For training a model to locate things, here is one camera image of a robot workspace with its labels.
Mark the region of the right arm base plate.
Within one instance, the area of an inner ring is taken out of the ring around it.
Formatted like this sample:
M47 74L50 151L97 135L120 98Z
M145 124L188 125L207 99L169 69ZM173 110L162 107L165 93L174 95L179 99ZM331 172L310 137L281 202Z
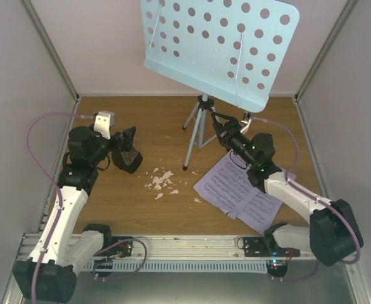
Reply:
M243 236L237 238L236 246L244 251L245 257L289 258L300 257L296 249L282 248L268 236Z

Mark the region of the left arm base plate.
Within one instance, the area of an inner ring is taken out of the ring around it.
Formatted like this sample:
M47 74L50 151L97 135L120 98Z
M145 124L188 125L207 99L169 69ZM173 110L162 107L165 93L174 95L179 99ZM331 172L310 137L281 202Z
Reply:
M112 244L117 242L121 242L120 244L111 248L108 252L108 258L118 259L118 258L126 258L132 255L132 237L130 236L113 236L112 237Z

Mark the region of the clear plastic metronome cover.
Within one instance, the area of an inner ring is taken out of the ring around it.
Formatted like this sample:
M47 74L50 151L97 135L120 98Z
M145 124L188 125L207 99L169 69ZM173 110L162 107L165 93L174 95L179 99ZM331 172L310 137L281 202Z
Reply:
M125 165L130 165L136 159L139 154L138 150L134 147L131 147L129 151L122 151L121 156Z

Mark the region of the sheet music pages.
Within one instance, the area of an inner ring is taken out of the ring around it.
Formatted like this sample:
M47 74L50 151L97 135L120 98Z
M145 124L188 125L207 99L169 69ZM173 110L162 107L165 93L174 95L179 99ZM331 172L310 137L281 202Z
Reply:
M248 166L234 151L229 151L194 186L207 202L235 219L259 193L248 180Z

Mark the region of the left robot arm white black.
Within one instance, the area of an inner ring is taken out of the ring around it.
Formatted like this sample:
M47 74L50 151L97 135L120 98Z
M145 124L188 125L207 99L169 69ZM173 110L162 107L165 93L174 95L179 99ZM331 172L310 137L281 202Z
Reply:
M84 265L95 255L113 250L111 229L104 224L89 224L79 240L70 246L78 216L108 160L120 170L133 174L142 155L133 146L136 128L113 135L102 134L94 125L73 128L68 135L68 152L56 185L56 201L42 235L25 261L13 267L14 278L26 299L32 303L68 303Z

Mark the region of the black metronome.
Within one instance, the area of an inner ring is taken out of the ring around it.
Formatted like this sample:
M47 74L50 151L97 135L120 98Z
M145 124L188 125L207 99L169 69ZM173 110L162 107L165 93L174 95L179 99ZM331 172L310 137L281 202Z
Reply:
M129 174L133 174L143 161L141 153L134 147L130 151L115 149L111 152L111 157L114 166Z

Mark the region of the sheet music page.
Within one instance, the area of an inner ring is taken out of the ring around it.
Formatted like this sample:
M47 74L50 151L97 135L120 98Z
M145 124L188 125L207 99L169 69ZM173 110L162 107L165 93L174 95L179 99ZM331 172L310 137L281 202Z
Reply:
M275 196L265 194L256 187L250 187L251 193L243 200L242 210L236 218L263 235L275 219L282 206L282 201Z

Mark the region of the light blue music stand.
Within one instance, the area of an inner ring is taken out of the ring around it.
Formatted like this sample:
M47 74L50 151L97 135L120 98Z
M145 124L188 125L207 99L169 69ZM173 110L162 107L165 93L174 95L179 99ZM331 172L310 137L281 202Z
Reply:
M141 15L146 68L253 113L300 19L282 1L142 1Z

